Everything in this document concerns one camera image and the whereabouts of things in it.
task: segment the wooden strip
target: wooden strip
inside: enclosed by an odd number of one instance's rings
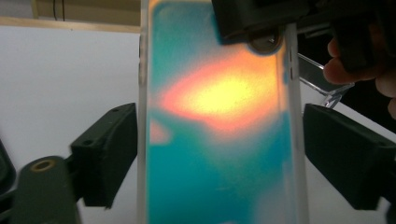
[[[13,17],[0,17],[0,25],[4,26],[22,26],[22,27],[38,27],[68,30],[89,30],[89,31],[105,31],[118,33],[140,33],[140,27],[128,25],[108,25],[99,23],[71,22],[71,21],[43,21],[32,19],[21,19]]]

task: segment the human hand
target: human hand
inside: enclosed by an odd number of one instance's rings
[[[371,38],[376,58],[376,65],[358,72],[348,73],[340,60],[340,51],[336,40],[328,45],[332,59],[324,66],[325,78],[333,84],[346,84],[375,78],[375,85],[379,92],[392,98],[388,105],[390,115],[396,119],[396,66],[385,50],[385,40],[377,25],[370,26]]]

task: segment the black cable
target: black cable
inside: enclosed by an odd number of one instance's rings
[[[62,15],[64,16],[64,0],[62,0]]]
[[[55,5],[55,0],[52,2],[52,11],[53,11],[53,18],[57,21],[58,18],[56,18],[56,5]]]

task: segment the white surface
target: white surface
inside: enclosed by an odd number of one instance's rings
[[[68,146],[109,109],[137,102],[138,35],[0,27],[0,136],[18,169]],[[349,108],[337,110],[381,129]],[[307,163],[311,224],[385,224],[380,211],[354,211]],[[80,204],[84,224],[135,224],[136,167],[111,210]]]

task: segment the clear plastic container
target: clear plastic container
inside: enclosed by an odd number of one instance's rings
[[[144,1],[140,224],[307,224],[295,26],[222,44],[207,1]]]

